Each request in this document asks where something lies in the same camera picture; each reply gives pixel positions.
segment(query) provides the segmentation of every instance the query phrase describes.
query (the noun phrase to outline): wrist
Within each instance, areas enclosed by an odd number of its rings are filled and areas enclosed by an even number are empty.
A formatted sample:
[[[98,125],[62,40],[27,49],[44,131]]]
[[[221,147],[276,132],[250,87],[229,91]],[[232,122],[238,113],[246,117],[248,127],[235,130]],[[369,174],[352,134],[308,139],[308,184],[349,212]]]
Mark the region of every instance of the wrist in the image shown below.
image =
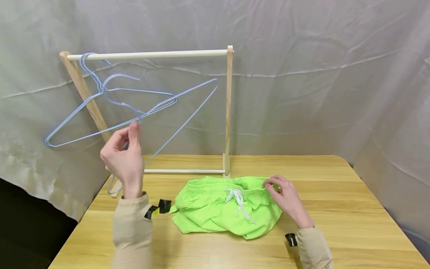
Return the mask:
[[[124,184],[124,199],[134,199],[142,196],[142,183]]]
[[[301,212],[293,217],[299,229],[314,228],[315,222],[307,212]]]

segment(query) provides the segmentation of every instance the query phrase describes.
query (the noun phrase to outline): wooden table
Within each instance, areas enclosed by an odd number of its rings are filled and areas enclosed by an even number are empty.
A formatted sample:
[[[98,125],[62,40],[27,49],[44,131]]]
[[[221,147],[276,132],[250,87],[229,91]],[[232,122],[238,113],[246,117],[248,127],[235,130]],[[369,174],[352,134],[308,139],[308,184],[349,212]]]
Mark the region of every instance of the wooden table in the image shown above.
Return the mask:
[[[221,156],[161,155],[148,168],[210,169]],[[233,156],[232,177],[281,174],[295,185],[316,225],[324,232],[336,269],[430,268],[349,164],[336,156]],[[151,203],[175,196],[196,175],[145,174]],[[114,246],[112,216],[117,200],[101,189],[50,268],[109,268]],[[255,240],[231,234],[180,233],[168,214],[154,218],[154,268],[301,268],[297,248],[284,235],[295,232],[283,214],[267,235]]]

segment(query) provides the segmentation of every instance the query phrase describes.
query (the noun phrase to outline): green shorts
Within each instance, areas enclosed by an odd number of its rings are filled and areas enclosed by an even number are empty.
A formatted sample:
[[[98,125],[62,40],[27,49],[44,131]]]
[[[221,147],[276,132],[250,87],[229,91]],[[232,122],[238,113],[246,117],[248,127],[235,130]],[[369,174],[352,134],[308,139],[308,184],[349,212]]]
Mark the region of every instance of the green shorts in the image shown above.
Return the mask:
[[[262,186],[266,179],[206,176],[190,180],[170,210],[178,211],[172,220],[184,234],[230,231],[245,239],[265,235],[282,212]]]

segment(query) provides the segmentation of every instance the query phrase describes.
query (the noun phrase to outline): wooden clothes rack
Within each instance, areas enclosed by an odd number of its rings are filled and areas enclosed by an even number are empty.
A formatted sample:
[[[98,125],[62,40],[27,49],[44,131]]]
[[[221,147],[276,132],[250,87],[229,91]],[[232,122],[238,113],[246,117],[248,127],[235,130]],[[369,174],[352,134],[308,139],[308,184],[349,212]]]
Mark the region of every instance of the wooden clothes rack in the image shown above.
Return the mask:
[[[189,50],[189,51],[167,51],[167,52],[147,52],[147,53],[106,53],[92,54],[87,60],[111,60],[111,59],[149,59],[149,58],[173,58],[173,57],[214,57],[227,56],[227,85],[226,85],[226,113],[225,113],[225,151],[222,155],[222,169],[145,169],[145,173],[189,173],[189,174],[223,174],[223,177],[230,177],[230,108],[231,108],[231,83],[233,73],[233,46],[227,46],[227,49],[216,50]],[[78,61],[82,55],[72,55],[67,51],[60,53],[61,61],[66,67],[76,89],[82,100],[91,96],[85,80],[79,71],[75,61]],[[99,131],[107,129],[106,122],[94,100],[86,105],[91,117]],[[101,133],[103,140],[107,142],[112,134],[110,132]],[[115,177],[111,174],[108,180]],[[121,182],[116,180],[113,189],[119,190]]]

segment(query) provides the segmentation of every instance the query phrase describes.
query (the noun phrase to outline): beige sleeve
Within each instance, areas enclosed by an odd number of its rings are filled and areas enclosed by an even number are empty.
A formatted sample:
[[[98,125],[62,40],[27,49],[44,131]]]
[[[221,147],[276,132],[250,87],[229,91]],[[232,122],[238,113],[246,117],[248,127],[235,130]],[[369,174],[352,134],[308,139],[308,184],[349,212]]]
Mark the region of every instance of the beige sleeve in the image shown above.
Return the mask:
[[[114,213],[113,269],[150,269],[152,267],[152,220],[145,218],[151,205],[148,195],[118,201]]]
[[[304,269],[333,269],[333,256],[318,228],[298,231],[298,251]]]

